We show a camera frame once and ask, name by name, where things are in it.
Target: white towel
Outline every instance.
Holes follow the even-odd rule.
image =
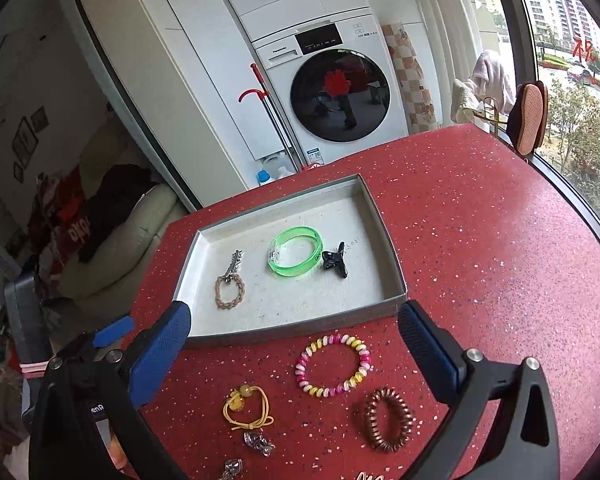
[[[451,92],[451,120],[457,124],[473,123],[474,111],[478,109],[478,105],[478,99],[472,88],[454,79]]]
[[[475,84],[474,94],[480,101],[485,97],[493,97],[498,111],[509,114],[516,101],[516,95],[500,60],[500,54],[493,50],[485,50],[480,54],[471,81]]]

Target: yellow elastic band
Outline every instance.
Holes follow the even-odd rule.
[[[250,386],[252,390],[258,390],[262,394],[262,414],[260,418],[255,422],[250,422],[249,424],[245,424],[243,422],[238,422],[237,420],[233,420],[229,416],[229,401],[225,402],[224,408],[222,409],[222,414],[224,418],[229,421],[229,423],[233,424],[234,427],[231,430],[257,430],[263,426],[268,426],[269,424],[273,424],[273,417],[269,415],[269,399],[267,399],[267,394],[264,390],[259,386]]]

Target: round black door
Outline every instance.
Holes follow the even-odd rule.
[[[384,120],[389,99],[378,65],[340,48],[307,60],[291,85],[291,105],[302,126],[333,142],[368,136]]]

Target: red countertop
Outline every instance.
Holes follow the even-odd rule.
[[[558,421],[562,478],[573,478],[600,442],[600,245],[539,173],[472,125],[396,140],[174,222],[139,289],[132,311],[138,328],[170,304],[199,228],[355,173],[376,200],[409,297],[464,348],[503,362],[538,357]],[[429,393],[395,319],[343,333],[365,340],[375,365],[347,396],[318,400],[303,393],[294,365],[310,338],[284,338],[182,351],[144,416],[191,478],[216,480],[225,460],[241,458],[245,480],[349,480],[361,470],[398,479],[446,408]],[[314,384],[347,378],[352,354],[342,346],[320,352],[312,359]],[[264,431],[276,445],[270,458],[248,449],[242,431],[231,431],[222,418],[225,396],[242,383],[269,396],[275,423]],[[365,395],[385,385],[403,394],[419,425],[412,442],[388,455],[373,451],[362,430]],[[248,412],[236,418],[255,420],[259,404],[248,399]],[[457,473],[473,466],[493,413],[488,409]]]

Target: black hair clip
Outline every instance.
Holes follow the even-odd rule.
[[[323,269],[331,269],[331,267],[338,267],[340,275],[343,278],[347,277],[347,267],[344,265],[344,242],[340,242],[337,253],[330,253],[329,251],[322,252],[322,264]]]

